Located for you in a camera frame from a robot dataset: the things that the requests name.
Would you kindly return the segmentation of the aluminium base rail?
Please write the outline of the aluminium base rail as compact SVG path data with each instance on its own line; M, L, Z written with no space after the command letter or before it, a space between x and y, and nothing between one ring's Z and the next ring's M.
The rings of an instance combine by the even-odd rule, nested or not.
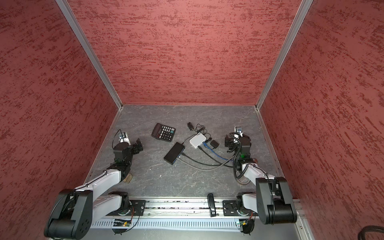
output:
M223 200L231 199L215 198L217 216L214 218L237 218L224 216ZM211 219L207 198L147 198L145 201L142 218Z

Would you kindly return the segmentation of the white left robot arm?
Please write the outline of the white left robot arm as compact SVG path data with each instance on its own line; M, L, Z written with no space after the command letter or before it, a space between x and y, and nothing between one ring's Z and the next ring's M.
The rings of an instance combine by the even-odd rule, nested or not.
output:
M113 148L114 162L101 175L82 186L62 190L46 223L44 236L53 240L80 240L92 224L108 214L127 217L130 223L134 216L142 216L143 201L135 204L126 192L108 192L127 180L133 156L141 151L140 140L133 145L122 141Z

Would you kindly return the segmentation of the aluminium corner post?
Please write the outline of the aluminium corner post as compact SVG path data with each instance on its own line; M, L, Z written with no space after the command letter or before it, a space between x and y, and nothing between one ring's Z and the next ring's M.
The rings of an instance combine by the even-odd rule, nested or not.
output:
M75 36L77 37L78 41L80 42L81 46L83 47L85 53L87 54L89 60L91 61L92 65L94 66L95 70L97 71L99 77L101 78L102 82L104 83L107 91L109 92L110 96L114 100L116 106L118 107L118 110L121 111L123 108L123 103L118 96L115 88L113 87L113 84L111 83L106 71L104 70L100 60L98 59L95 51L93 50L89 40L87 39L84 31L82 30L78 20L75 17L74 12L72 11L68 1L65 0L56 0L56 3L58 4L61 12L63 13L64 17L66 18L67 22L69 23L71 29L73 30Z
M260 97L256 103L256 106L255 106L256 111L261 110L262 105L263 105L263 103L264 103L264 101L265 101L274 81L275 81L277 74L279 73L281 66L284 63L284 60L285 60L295 38L296 38L296 36L300 30L301 25L304 22L304 19L307 15L312 3L313 3L313 0L302 0L301 1L299 9L298 9L298 11L294 17L294 20L290 26L290 29L287 33L287 36L284 40L284 43L281 47L279 54L278 54L276 62L275 62L274 66L271 70L271 73L267 79L267 82L263 88L263 91L262 91L262 93L261 93L261 95L260 95Z

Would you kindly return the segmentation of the black desk calculator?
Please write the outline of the black desk calculator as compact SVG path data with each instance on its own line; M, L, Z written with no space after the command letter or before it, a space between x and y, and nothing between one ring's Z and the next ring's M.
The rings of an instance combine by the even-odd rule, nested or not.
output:
M171 142L175 135L175 128L157 123L152 131L151 136L157 140Z

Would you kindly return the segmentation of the black smartphone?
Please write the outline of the black smartphone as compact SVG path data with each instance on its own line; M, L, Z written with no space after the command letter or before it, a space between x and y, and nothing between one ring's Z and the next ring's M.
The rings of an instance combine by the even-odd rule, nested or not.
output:
M181 153L184 151L185 146L179 142L176 142L173 147L168 151L166 156L164 157L164 160L173 165L177 158L181 155Z

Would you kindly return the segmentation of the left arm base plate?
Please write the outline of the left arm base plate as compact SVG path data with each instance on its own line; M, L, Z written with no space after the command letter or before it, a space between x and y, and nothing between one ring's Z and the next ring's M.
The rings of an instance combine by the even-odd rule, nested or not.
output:
M130 205L123 210L117 210L112 213L114 216L132 217L143 216L147 201L145 200L131 200Z

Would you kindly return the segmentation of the brown tape roll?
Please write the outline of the brown tape roll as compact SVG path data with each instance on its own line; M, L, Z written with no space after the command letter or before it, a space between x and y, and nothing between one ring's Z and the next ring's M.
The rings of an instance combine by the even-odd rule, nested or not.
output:
M131 182L131 180L133 179L133 175L132 174L128 174L125 179L123 180L124 183L126 184L129 184Z

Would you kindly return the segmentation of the black power adapter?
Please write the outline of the black power adapter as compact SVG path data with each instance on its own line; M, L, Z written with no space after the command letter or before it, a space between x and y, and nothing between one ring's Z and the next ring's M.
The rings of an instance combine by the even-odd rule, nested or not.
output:
M188 122L187 125L188 125L188 128L189 128L190 131L194 130L194 126L193 126L193 124L191 122Z
M217 141L212 140L212 141L210 141L210 145L211 145L212 149L216 149L220 144Z

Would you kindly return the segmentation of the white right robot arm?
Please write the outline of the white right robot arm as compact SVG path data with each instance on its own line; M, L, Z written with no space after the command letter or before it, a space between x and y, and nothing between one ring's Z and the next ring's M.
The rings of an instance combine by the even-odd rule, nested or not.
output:
M275 177L258 166L251 157L250 137L241 133L226 135L225 146L232 157L234 178L245 178L256 187L255 193L239 193L236 208L241 216L256 213L265 225L295 223L298 214L288 185L283 177Z

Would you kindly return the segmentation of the aluminium right corner post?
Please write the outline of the aluminium right corner post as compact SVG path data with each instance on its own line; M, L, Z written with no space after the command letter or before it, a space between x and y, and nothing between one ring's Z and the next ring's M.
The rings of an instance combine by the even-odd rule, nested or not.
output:
M271 73L267 79L267 82L263 88L263 91L262 91L262 93L261 93L261 95L260 95L260 97L256 103L256 106L255 106L256 111L261 110L262 105L263 105L263 103L264 103L264 101L265 101L274 81L275 81L277 74L279 73L281 66L284 63L284 60L285 60L295 38L296 38L296 36L300 30L301 25L304 22L304 19L307 15L312 3L313 3L313 0L302 0L301 1L299 9L298 9L298 11L294 17L294 20L290 26L290 29L287 33L287 36L284 40L284 43L281 47L279 54L278 54L276 62L275 62L274 66L271 70Z

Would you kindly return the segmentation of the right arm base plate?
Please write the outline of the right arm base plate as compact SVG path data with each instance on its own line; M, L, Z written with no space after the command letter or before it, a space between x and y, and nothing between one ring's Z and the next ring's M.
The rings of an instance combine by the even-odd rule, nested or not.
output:
M235 200L223 200L223 214L225 217L250 217L256 213L243 207L238 208Z

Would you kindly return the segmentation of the white network switch box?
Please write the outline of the white network switch box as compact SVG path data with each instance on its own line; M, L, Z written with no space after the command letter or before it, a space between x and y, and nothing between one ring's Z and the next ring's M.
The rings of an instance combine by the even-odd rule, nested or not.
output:
M189 143L191 144L191 146L195 149L197 149L200 145L203 144L203 142L205 142L207 140L207 138L205 137L204 134L202 133L198 133L197 135L193 136L190 140L189 140Z

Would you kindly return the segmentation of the aluminium left corner post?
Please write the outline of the aluminium left corner post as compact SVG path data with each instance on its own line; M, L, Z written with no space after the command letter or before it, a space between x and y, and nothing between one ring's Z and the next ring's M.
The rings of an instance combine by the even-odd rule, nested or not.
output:
M109 92L110 96L114 100L116 106L118 107L118 110L121 111L123 108L123 103L118 96L115 88L113 87L113 84L111 83L106 71L104 70L100 60L98 59L95 51L93 50L89 40L87 39L84 31L82 30L78 20L75 17L74 12L72 11L68 1L65 0L56 0L56 3L58 4L61 12L63 13L64 17L66 18L67 22L69 23L71 29L73 30L75 36L77 37L78 41L80 42L81 46L83 47L85 53L87 54L89 60L91 61L92 65L94 66L95 70L97 71L99 77L101 78L102 82L104 83L107 91Z

